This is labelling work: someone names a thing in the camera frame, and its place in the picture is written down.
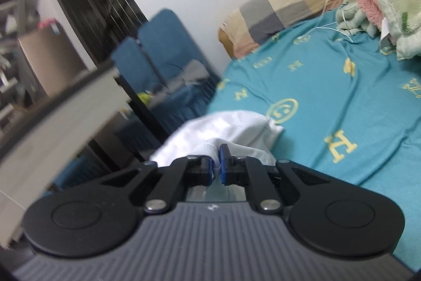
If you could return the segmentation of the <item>white t-shirt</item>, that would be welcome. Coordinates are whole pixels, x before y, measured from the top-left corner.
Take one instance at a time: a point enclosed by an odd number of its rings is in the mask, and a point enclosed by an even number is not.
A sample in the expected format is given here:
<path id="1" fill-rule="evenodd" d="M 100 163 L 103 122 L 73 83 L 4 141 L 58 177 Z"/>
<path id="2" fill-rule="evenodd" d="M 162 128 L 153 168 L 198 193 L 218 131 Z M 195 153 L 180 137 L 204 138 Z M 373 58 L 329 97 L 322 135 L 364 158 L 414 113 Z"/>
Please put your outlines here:
<path id="1" fill-rule="evenodd" d="M 210 186 L 194 186 L 187 194 L 193 202 L 235 202 L 245 200 L 241 186 L 225 186 L 221 181 L 219 148 L 226 143 L 232 156 L 255 157 L 263 165 L 274 165 L 271 150 L 284 127 L 272 118 L 253 111 L 218 111 L 185 122 L 156 150 L 150 160 L 169 166 L 180 157 L 207 156 L 214 162 Z"/>

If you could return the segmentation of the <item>grey cloth on chair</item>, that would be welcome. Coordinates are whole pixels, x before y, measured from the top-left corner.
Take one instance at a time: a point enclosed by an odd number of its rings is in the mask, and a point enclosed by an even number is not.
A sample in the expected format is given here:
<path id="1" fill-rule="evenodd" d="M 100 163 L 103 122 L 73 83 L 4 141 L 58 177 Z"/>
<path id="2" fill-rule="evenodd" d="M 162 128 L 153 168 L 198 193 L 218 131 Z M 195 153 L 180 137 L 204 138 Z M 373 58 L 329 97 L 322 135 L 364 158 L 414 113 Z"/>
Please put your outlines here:
<path id="1" fill-rule="evenodd" d="M 182 72 L 166 83 L 165 91 L 173 93 L 184 86 L 200 84 L 209 76 L 206 67 L 198 60 L 193 59 L 182 68 Z"/>

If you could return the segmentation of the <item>teal patterned bed sheet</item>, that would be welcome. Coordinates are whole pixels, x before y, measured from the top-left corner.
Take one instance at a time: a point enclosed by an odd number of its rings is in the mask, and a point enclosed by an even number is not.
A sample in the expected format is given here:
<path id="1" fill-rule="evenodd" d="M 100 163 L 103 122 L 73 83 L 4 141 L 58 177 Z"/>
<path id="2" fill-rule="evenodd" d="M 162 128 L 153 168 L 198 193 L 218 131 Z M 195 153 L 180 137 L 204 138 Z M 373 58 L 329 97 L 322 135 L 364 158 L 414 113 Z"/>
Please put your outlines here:
<path id="1" fill-rule="evenodd" d="M 403 210 L 395 256 L 420 269 L 420 59 L 399 61 L 366 33 L 303 21 L 234 60 L 209 113 L 247 110 L 284 131 L 286 158 L 388 196 Z"/>

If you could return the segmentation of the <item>blue covered chair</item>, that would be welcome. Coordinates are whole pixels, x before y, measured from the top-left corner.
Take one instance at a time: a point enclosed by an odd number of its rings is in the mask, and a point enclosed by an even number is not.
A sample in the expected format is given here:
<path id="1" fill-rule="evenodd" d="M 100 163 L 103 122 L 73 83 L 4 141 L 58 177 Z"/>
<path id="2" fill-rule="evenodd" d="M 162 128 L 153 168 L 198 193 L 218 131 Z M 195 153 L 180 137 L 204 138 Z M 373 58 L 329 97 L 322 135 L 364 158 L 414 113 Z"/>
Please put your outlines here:
<path id="1" fill-rule="evenodd" d="M 111 59 L 136 93 L 152 95 L 148 109 L 169 134 L 206 113 L 220 81 L 180 19 L 167 8 L 142 25 L 137 37 L 125 38 Z M 173 93 L 165 91 L 166 83 L 193 59 L 206 67 L 209 78 Z"/>

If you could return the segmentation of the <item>brown cabinet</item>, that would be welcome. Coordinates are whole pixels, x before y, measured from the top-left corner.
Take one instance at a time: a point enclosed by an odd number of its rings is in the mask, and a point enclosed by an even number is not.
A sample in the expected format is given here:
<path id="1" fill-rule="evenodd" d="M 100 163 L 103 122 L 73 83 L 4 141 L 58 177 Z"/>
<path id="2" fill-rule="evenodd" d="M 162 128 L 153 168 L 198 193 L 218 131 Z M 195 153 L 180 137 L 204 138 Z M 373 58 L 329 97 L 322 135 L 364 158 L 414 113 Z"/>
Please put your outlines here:
<path id="1" fill-rule="evenodd" d="M 60 23 L 18 37 L 19 78 L 32 102 L 67 88 L 87 70 Z"/>

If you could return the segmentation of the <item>checkered beige grey pillow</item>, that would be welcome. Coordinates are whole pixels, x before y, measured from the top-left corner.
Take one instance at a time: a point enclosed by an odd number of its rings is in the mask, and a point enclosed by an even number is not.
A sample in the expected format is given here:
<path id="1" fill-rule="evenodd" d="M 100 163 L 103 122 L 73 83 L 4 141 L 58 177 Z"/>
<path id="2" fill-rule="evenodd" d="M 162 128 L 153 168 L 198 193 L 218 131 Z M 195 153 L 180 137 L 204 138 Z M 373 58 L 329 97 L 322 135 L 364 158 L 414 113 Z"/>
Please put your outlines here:
<path id="1" fill-rule="evenodd" d="M 218 30 L 218 40 L 231 58 L 252 53 L 292 25 L 330 11 L 343 0 L 249 0 L 234 9 Z"/>

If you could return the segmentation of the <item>light green fleece blanket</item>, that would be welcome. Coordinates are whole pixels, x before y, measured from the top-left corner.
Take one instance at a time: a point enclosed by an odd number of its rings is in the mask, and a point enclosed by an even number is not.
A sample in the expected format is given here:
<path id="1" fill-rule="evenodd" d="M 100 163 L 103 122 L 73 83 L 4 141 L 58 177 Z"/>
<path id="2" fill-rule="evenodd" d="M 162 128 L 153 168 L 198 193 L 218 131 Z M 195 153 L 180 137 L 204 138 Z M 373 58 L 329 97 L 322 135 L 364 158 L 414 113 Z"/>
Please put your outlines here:
<path id="1" fill-rule="evenodd" d="M 381 29 L 371 24 L 357 0 L 344 0 L 336 11 L 338 29 L 345 35 L 364 31 L 380 37 L 380 50 L 396 53 L 399 61 L 420 55 L 420 0 L 378 0 L 385 16 Z"/>

